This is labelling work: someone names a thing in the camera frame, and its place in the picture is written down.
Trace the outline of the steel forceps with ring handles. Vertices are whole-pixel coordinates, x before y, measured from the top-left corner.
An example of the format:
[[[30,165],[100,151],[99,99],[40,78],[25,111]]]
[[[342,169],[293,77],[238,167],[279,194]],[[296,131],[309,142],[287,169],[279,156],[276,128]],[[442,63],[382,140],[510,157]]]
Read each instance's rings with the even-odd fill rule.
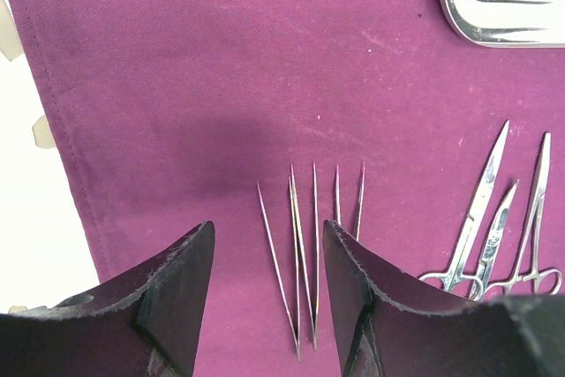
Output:
[[[485,293],[500,290],[504,295],[508,295],[516,284],[530,282],[534,295],[556,295],[562,286],[563,274],[560,269],[539,268],[541,224],[550,174],[551,145],[552,134],[545,132],[532,179],[520,245],[510,276],[505,280],[489,283]]]

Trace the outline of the steel tweezers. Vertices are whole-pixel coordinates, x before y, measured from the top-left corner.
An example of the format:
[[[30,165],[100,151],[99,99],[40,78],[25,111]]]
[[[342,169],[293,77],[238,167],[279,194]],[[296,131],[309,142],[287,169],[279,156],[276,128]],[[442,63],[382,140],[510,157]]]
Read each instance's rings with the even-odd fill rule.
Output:
[[[342,170],[335,166],[334,219],[359,241],[365,206],[366,165],[360,164],[356,177],[342,179]]]
[[[257,188],[257,193],[258,193],[259,202],[260,202],[261,218],[262,218],[264,229],[265,229],[265,232],[266,232],[266,235],[267,235],[267,241],[268,241],[268,245],[269,245],[269,250],[271,252],[271,258],[272,258],[272,261],[273,261],[276,280],[277,280],[279,291],[280,291],[280,294],[281,294],[283,307],[284,307],[284,310],[285,310],[285,313],[286,313],[286,316],[287,316],[287,319],[288,319],[288,322],[289,322],[289,325],[290,325],[290,332],[292,333],[292,339],[293,339],[293,343],[295,345],[295,352],[296,352],[296,356],[297,356],[297,361],[300,362],[301,361],[301,348],[300,348],[299,332],[298,332],[299,331],[299,325],[294,323],[294,320],[293,320],[293,317],[292,317],[292,314],[291,314],[291,311],[290,311],[289,300],[287,299],[287,296],[286,296],[286,290],[284,288],[280,264],[279,264],[279,260],[278,260],[277,254],[276,254],[275,242],[273,240],[273,235],[272,235],[272,231],[271,231],[268,216],[267,216],[267,210],[266,210],[266,206],[265,206],[265,202],[264,202],[264,199],[263,199],[263,195],[262,195],[262,191],[261,191],[259,182],[256,183],[256,188]]]
[[[302,205],[298,193],[298,181],[293,166],[290,166],[290,208],[293,231],[296,236],[298,254],[298,274],[304,286],[313,350],[319,349],[319,314],[320,314],[320,227],[318,223],[318,186],[316,165],[312,167],[313,193],[313,231],[308,234],[303,220]]]

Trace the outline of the purple surgical cloth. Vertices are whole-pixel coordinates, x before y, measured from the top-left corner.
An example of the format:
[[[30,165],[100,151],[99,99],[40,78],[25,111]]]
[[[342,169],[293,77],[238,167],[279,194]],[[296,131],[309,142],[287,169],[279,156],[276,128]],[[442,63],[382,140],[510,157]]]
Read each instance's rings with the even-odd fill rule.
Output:
[[[106,281],[215,225],[198,376],[337,376],[329,299],[301,361],[288,179],[308,234],[366,165],[361,243],[410,275],[449,262],[486,159],[508,138],[489,207],[520,184],[493,277],[514,265],[545,132],[539,264],[564,265],[564,52],[489,49],[440,0],[9,0],[94,266]]]

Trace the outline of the steel scissors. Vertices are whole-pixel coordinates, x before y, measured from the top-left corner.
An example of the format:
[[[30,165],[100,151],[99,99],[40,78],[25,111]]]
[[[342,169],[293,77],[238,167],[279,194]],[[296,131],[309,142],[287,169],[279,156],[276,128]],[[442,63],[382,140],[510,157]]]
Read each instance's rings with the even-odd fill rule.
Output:
[[[501,241],[508,220],[509,210],[516,196],[519,184],[520,180],[517,179],[510,186],[494,214],[490,229],[486,236],[483,251],[478,260],[476,277],[479,279],[479,282],[474,282],[471,286],[469,293],[470,300],[480,301],[485,296],[486,287],[489,284],[490,277],[493,272],[493,266],[501,247]]]

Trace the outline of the steel clamp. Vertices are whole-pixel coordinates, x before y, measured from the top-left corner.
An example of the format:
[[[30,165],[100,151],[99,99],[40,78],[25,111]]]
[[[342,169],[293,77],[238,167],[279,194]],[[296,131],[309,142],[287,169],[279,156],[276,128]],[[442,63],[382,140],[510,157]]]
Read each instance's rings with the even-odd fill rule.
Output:
[[[441,288],[450,293],[454,292],[458,284],[469,281],[472,282],[472,288],[478,289],[478,293],[483,291],[484,284],[481,279],[475,275],[466,275],[464,269],[493,194],[508,134],[509,120],[507,119],[493,144],[491,153],[478,180],[447,269],[441,272],[425,273],[418,278],[420,281],[438,280],[441,283]]]

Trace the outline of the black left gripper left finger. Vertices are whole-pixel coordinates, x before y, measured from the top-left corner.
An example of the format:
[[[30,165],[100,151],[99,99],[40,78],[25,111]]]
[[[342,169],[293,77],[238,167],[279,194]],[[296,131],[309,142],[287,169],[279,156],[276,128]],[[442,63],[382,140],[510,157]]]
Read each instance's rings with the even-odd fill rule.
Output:
[[[3,376],[191,376],[215,252],[203,222],[53,307],[1,316]]]

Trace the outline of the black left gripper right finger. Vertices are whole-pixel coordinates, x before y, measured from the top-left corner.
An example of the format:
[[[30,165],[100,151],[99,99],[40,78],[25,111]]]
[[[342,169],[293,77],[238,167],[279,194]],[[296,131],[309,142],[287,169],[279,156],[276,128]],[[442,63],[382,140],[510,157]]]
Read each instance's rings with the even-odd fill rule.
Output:
[[[485,303],[420,281],[323,225],[343,376],[562,376],[564,297]]]

